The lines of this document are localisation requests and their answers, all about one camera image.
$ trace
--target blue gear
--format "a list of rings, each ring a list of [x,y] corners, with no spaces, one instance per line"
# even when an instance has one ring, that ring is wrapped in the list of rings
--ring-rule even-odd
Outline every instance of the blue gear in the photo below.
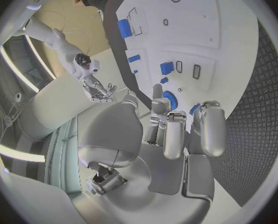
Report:
[[[171,101],[172,110],[176,110],[178,107],[178,100],[175,95],[170,91],[163,92],[163,97],[168,98]]]

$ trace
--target light strip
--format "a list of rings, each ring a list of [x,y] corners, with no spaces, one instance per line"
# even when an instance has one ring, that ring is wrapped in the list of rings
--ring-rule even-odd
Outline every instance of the light strip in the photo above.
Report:
[[[15,158],[24,161],[41,162],[41,163],[45,162],[45,158],[43,155],[20,152],[15,149],[5,147],[1,144],[0,144],[0,154],[10,158]]]
[[[6,51],[4,50],[3,46],[0,46],[0,52],[8,66],[12,69],[12,71],[26,84],[28,85],[32,90],[34,90],[36,93],[39,92],[39,89],[33,85],[20,71],[16,68]]]
[[[27,42],[29,44],[29,46],[31,47],[33,53],[35,54],[36,58],[38,59],[38,61],[41,63],[41,65],[43,66],[43,68],[47,71],[47,73],[49,73],[49,75],[53,78],[56,79],[56,76],[54,76],[54,74],[51,72],[51,70],[47,67],[47,65],[44,63],[44,61],[41,59],[40,55],[38,54],[38,52],[36,51],[31,39],[29,36],[25,35]]]

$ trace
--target perforated metal panel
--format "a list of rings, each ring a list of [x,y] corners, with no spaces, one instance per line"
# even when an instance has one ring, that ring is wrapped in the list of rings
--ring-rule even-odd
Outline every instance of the perforated metal panel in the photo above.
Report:
[[[215,179],[242,206],[263,183],[278,153],[278,55],[260,24],[256,64],[227,128],[227,151],[211,162]]]

